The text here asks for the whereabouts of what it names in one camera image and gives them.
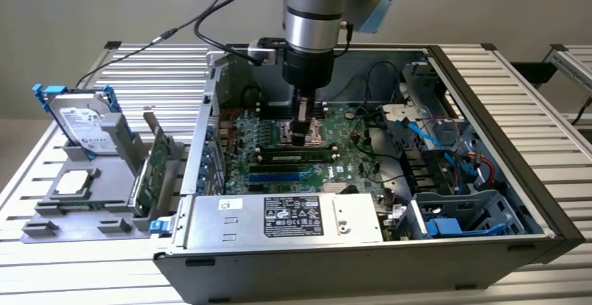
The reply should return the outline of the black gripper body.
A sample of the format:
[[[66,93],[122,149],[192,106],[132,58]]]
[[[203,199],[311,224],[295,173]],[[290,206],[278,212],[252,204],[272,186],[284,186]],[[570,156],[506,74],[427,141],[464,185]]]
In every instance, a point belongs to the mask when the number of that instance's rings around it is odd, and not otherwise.
[[[308,53],[287,49],[283,57],[283,79],[298,89],[320,89],[332,79],[334,52]]]

